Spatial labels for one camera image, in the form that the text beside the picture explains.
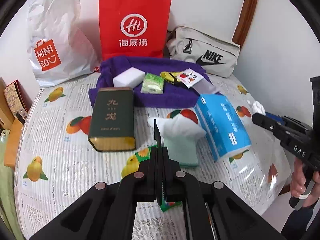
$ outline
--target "orange print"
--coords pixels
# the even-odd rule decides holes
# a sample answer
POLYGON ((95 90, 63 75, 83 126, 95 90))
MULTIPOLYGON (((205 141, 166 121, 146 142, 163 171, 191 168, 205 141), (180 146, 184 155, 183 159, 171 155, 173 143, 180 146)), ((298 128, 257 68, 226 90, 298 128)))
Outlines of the orange print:
POLYGON ((42 71, 49 70, 61 64, 52 39, 46 42, 44 42, 44 40, 39 40, 36 43, 36 46, 35 54, 41 65, 42 71))

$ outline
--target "white plastic bag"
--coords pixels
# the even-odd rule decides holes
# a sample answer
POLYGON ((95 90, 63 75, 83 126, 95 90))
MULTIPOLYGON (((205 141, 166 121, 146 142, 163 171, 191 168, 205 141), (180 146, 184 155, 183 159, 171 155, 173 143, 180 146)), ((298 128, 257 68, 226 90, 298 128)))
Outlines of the white plastic bag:
POLYGON ((75 26, 80 0, 35 0, 28 11, 28 55, 39 85, 50 87, 99 66, 87 37, 75 26))

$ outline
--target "nike swoosh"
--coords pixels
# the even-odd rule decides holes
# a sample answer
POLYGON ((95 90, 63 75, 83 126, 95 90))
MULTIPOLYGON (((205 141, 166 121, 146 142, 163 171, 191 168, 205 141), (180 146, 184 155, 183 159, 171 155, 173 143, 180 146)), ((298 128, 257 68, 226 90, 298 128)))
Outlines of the nike swoosh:
POLYGON ((207 66, 207 65, 218 65, 218 64, 225 64, 225 63, 220 63, 220 62, 203 62, 202 57, 197 59, 196 63, 199 64, 200 66, 207 66))

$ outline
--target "blue tissue package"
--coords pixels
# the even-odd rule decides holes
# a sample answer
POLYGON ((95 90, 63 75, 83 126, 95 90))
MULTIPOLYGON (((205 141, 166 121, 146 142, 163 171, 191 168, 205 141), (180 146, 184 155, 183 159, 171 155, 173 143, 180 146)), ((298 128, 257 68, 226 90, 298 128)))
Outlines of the blue tissue package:
POLYGON ((244 152, 251 141, 238 114, 223 95, 201 94, 195 106, 215 161, 244 152))

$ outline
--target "human hand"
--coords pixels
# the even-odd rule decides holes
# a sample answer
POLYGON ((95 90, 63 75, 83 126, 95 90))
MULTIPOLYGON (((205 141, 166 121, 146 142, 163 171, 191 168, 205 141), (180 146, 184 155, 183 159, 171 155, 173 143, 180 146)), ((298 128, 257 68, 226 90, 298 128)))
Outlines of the human hand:
MULTIPOLYGON (((306 190, 304 184, 306 183, 306 178, 302 171, 303 163, 300 159, 295 158, 294 160, 294 172, 291 176, 290 192, 293 197, 300 197, 306 190)), ((305 199, 303 207, 308 207, 314 204, 320 197, 320 173, 315 171, 313 173, 313 180, 315 185, 313 186, 310 195, 305 199)))

